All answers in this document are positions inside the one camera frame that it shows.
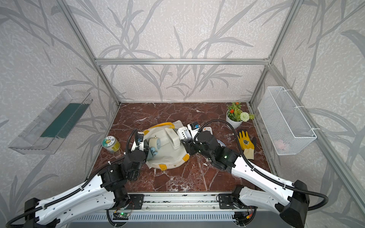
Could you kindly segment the white digital paw clock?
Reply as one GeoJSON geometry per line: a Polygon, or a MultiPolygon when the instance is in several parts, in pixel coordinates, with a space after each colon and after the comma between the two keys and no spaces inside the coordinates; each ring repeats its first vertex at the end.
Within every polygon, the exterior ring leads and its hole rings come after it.
{"type": "Polygon", "coordinates": [[[212,129],[211,127],[209,127],[209,126],[204,127],[204,128],[203,128],[203,131],[204,131],[204,132],[205,132],[205,131],[210,132],[210,134],[211,134],[211,135],[213,134],[213,129],[212,129]]]}

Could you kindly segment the white cube digital clock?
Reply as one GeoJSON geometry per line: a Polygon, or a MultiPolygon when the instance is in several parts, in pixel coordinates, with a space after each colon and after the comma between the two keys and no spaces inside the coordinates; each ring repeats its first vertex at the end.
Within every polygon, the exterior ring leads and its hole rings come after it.
{"type": "Polygon", "coordinates": [[[178,133],[178,136],[181,140],[191,140],[192,139],[192,136],[190,134],[190,131],[187,127],[183,126],[183,127],[180,127],[178,130],[177,130],[177,133],[178,133]]]}

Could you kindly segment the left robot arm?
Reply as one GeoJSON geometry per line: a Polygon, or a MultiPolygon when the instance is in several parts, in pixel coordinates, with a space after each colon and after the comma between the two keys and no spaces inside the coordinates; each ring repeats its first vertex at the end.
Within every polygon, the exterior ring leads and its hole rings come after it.
{"type": "Polygon", "coordinates": [[[33,198],[25,203],[24,213],[6,223],[8,228],[56,228],[98,210],[119,210],[133,200],[125,185],[138,179],[148,157],[143,132],[133,130],[134,138],[125,155],[94,172],[84,183],[49,199],[33,198]]]}

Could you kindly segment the white canvas tote bag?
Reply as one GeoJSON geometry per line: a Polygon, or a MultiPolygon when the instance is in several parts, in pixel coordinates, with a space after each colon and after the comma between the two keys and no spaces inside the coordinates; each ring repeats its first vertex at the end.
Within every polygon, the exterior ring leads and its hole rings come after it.
{"type": "Polygon", "coordinates": [[[143,131],[144,142],[146,143],[148,150],[150,138],[158,137],[161,140],[161,148],[156,156],[153,157],[150,154],[150,151],[148,152],[146,162],[148,168],[155,168],[165,171],[167,169],[180,167],[190,159],[190,155],[186,152],[182,143],[177,150],[173,149],[165,132],[165,128],[172,128],[177,133],[177,130],[180,127],[183,127],[183,124],[180,120],[178,120],[175,122],[160,123],[143,131]]]}

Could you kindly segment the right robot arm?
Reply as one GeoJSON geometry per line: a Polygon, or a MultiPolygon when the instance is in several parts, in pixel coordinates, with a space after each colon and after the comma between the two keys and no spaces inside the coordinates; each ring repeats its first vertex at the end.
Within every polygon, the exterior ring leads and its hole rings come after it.
{"type": "Polygon", "coordinates": [[[259,190],[236,187],[231,194],[235,207],[256,207],[278,214],[294,228],[305,226],[308,211],[324,207],[329,198],[325,194],[309,191],[300,180],[291,182],[275,176],[251,163],[240,148],[234,151],[221,146],[218,140],[197,123],[178,129],[181,143],[189,155],[201,154],[212,166],[233,176],[245,179],[259,190]]]}

